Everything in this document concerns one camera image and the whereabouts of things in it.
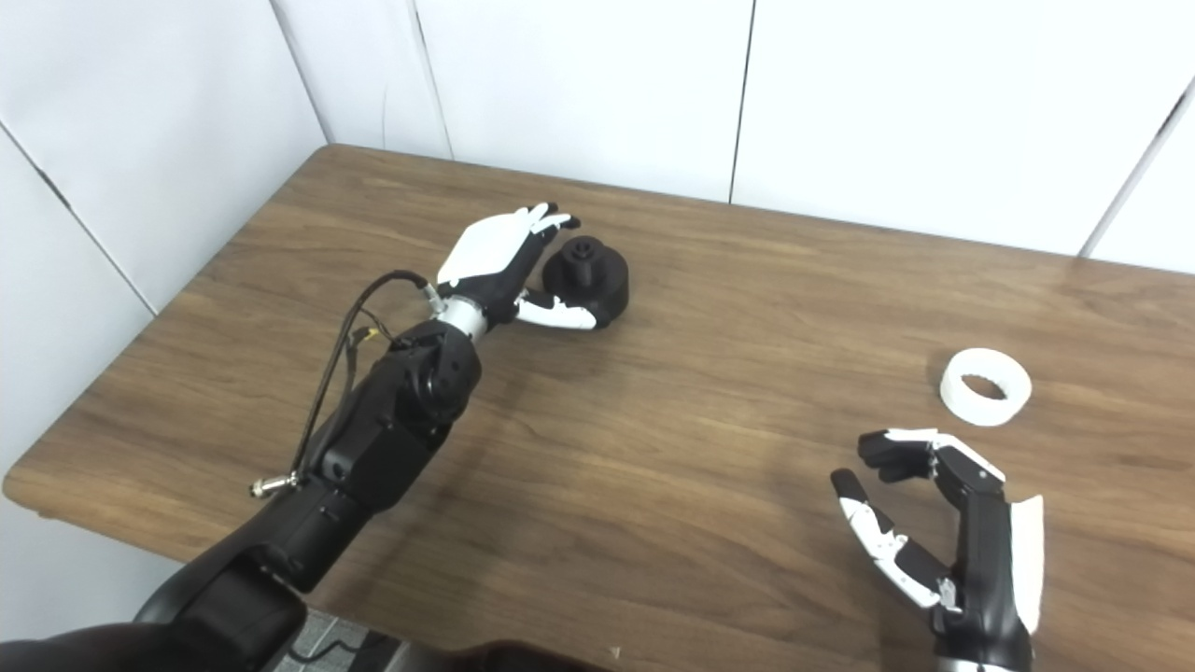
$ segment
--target cable connector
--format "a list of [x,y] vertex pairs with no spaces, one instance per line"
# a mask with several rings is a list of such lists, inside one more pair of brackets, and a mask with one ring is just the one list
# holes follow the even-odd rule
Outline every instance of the cable connector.
[[423,292],[423,295],[428,299],[428,304],[431,305],[433,317],[448,310],[448,304],[445,303],[443,298],[440,297],[440,292],[430,282],[421,287],[419,291]]
[[253,481],[253,484],[249,487],[249,494],[253,499],[264,500],[283,488],[294,488],[298,484],[299,475],[292,471],[286,476],[258,478],[257,481]]

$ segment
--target robotic hand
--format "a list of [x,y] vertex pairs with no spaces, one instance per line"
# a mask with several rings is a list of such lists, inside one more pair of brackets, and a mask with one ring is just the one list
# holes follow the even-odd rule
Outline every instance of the robotic hand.
[[859,457],[895,483],[932,478],[961,515],[958,557],[946,567],[894,532],[854,472],[831,475],[842,513],[876,567],[929,613],[942,672],[1032,667],[1044,563],[1042,497],[1004,499],[1004,474],[937,429],[885,429],[859,436]]
[[581,220],[557,213],[556,203],[520,208],[472,224],[440,267],[436,282],[447,301],[437,319],[455,325],[474,341],[514,319],[564,329],[606,326],[608,319],[599,319],[583,306],[525,287],[559,230],[580,226]]

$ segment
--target wood grain surface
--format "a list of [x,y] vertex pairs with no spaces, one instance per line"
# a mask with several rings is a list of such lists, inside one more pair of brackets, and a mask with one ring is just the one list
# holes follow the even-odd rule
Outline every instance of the wood grain surface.
[[[490,334],[470,410],[312,605],[617,671],[930,670],[921,616],[828,475],[862,468],[862,432],[936,426],[1013,497],[1046,497],[1037,670],[1191,668],[1195,277],[399,154],[318,152],[5,493],[194,557],[289,463],[357,292],[391,268],[431,275],[465,226],[541,200],[625,255],[630,308],[601,332]],[[394,329],[424,317],[410,289],[374,305]],[[937,398],[949,355],[978,346],[1034,378],[1005,427]],[[860,476],[952,557],[931,484]]]

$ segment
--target black cable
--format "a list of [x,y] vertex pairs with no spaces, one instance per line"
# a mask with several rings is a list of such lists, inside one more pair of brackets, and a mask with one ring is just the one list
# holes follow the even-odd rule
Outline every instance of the black cable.
[[327,421],[327,432],[319,439],[319,444],[315,445],[315,450],[312,452],[318,459],[319,456],[324,454],[324,450],[332,442],[333,439],[341,435],[341,430],[344,429],[344,419],[349,416],[348,405],[349,396],[353,393],[353,381],[356,379],[357,374],[357,346],[360,340],[356,335],[349,337],[349,342],[344,344],[344,387],[341,390],[341,402],[336,404],[336,410],[332,411],[332,417]]
[[357,319],[357,313],[364,307],[369,297],[373,295],[382,285],[386,285],[391,280],[406,280],[415,285],[416,289],[423,289],[428,286],[428,281],[415,271],[410,270],[392,270],[381,277],[374,280],[369,283],[357,300],[349,308],[349,312],[344,316],[344,322],[341,323],[341,332],[336,337],[336,344],[332,347],[332,356],[329,358],[327,365],[324,367],[324,375],[319,380],[319,387],[315,390],[315,398],[311,404],[311,410],[307,413],[307,422],[304,424],[302,435],[299,438],[299,446],[295,448],[295,458],[290,464],[290,471],[298,474],[302,477],[304,471],[304,459],[307,457],[307,444],[311,442],[311,433],[315,429],[315,419],[319,417],[319,409],[324,404],[324,396],[327,395],[327,385],[332,380],[332,373],[336,371],[336,362],[341,359],[341,350],[343,350],[348,343],[349,331],[353,329],[353,323]]
[[344,643],[344,640],[336,640],[335,642],[327,644],[326,647],[319,649],[318,652],[315,652],[315,653],[313,653],[311,655],[302,655],[301,653],[299,653],[299,652],[295,650],[295,647],[290,647],[290,650],[287,652],[287,655],[289,655],[296,662],[300,662],[302,665],[311,665],[312,662],[318,662],[318,661],[323,660],[324,658],[327,658],[327,654],[332,653],[332,650],[335,650],[337,648],[342,648],[342,649],[347,650],[348,653],[351,653],[351,654],[356,655],[356,654],[361,653],[362,648],[364,648],[364,647],[353,647],[353,646],[349,646],[349,644]]

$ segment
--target floor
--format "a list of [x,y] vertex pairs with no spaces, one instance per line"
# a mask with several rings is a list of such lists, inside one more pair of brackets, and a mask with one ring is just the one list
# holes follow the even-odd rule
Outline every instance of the floor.
[[[358,650],[333,646],[336,641]],[[448,660],[435,652],[319,611],[308,613],[292,650],[301,656],[327,653],[311,662],[288,655],[275,672],[448,672],[449,667]]]
[[[333,646],[337,641],[344,646]],[[511,644],[449,656],[314,610],[292,650],[319,660],[288,655],[274,672],[602,672]]]

